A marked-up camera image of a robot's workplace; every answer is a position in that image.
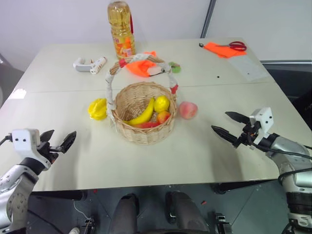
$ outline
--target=yellow fruit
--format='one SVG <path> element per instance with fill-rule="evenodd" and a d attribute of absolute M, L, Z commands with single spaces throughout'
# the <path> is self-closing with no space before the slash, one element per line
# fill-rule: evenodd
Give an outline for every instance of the yellow fruit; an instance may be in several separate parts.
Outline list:
<path fill-rule="evenodd" d="M 153 111 L 154 111 L 154 102 L 155 102 L 155 99 L 152 97 L 150 102 L 148 103 L 148 106 L 146 107 L 146 109 L 143 111 L 143 113 L 139 117 L 136 117 L 130 121 L 124 121 L 124 122 L 131 126 L 134 126 L 137 124 L 142 124 L 142 123 L 150 121 L 153 115 Z"/>
<path fill-rule="evenodd" d="M 156 101 L 154 103 L 154 110 L 157 113 L 167 111 L 169 108 L 169 105 L 170 105 L 169 99 L 165 95 L 162 95 L 156 98 Z"/>
<path fill-rule="evenodd" d="M 90 114 L 90 118 L 95 120 L 102 120 L 106 118 L 106 99 L 99 98 L 95 101 L 91 102 L 88 113 Z"/>

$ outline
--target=basket handle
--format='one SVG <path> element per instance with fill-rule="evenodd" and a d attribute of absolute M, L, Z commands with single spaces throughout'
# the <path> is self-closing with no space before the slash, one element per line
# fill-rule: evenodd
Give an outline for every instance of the basket handle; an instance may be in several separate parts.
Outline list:
<path fill-rule="evenodd" d="M 140 60 L 149 60 L 153 63 L 156 63 L 158 66 L 160 66 L 162 69 L 164 69 L 164 71 L 168 74 L 168 78 L 169 78 L 169 86 L 171 89 L 171 93 L 172 94 L 176 94 L 177 88 L 178 88 L 178 84 L 176 79 L 174 78 L 174 76 L 172 75 L 172 71 L 171 71 L 171 66 L 166 63 L 164 60 L 155 57 L 153 55 L 150 54 L 136 54 L 133 56 L 129 56 L 126 58 L 121 59 L 120 61 L 116 62 L 114 64 L 114 66 L 109 70 L 109 72 L 106 75 L 106 99 L 107 99 L 107 115 L 114 121 L 114 117 L 112 114 L 112 110 L 114 110 L 115 104 L 114 104 L 114 100 L 113 100 L 113 90 L 112 90 L 112 83 L 113 83 L 113 79 L 114 76 L 121 71 L 121 69 L 127 65 L 128 63 L 132 63 L 135 61 L 140 61 Z"/>

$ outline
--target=plastic bottle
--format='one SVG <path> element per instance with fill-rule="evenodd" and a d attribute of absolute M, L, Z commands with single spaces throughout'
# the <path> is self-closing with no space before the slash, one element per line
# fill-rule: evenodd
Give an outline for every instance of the plastic bottle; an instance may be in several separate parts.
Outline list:
<path fill-rule="evenodd" d="M 108 21 L 117 57 L 122 59 L 136 54 L 130 8 L 124 1 L 113 1 L 107 7 Z"/>

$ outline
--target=banana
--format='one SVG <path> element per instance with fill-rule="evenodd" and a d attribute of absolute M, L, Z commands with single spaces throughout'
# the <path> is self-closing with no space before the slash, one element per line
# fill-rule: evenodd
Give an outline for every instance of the banana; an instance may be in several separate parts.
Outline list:
<path fill-rule="evenodd" d="M 150 121 L 153 115 L 153 111 L 154 111 L 154 102 L 155 102 L 155 99 L 152 97 L 150 102 L 148 103 L 148 106 L 146 107 L 146 109 L 143 111 L 143 113 L 140 116 L 129 121 L 124 121 L 124 122 L 131 126 L 134 126 L 137 124 L 142 124 L 142 123 Z"/>

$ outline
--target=orange fabric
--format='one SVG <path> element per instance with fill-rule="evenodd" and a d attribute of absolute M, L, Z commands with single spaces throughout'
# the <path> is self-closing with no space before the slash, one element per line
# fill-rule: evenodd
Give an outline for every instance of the orange fabric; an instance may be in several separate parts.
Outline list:
<path fill-rule="evenodd" d="M 240 56 L 240 55 L 246 55 L 247 53 L 245 51 L 237 51 L 234 50 L 228 46 L 218 46 L 219 44 L 209 42 L 204 46 L 206 50 L 209 50 L 215 54 L 217 54 L 221 58 L 230 58 L 233 56 Z"/>
<path fill-rule="evenodd" d="M 152 52 L 144 52 L 145 54 L 151 54 L 153 56 L 156 56 L 156 52 L 155 51 L 152 51 Z M 144 61 L 136 61 L 136 62 L 132 62 L 132 63 L 129 63 L 126 65 L 127 69 L 138 75 L 138 76 L 141 76 L 141 77 L 149 77 L 150 74 L 147 72 L 147 70 L 150 68 L 150 67 L 154 67 L 156 66 L 155 63 L 151 62 L 151 61 L 148 61 L 148 60 L 144 60 Z"/>

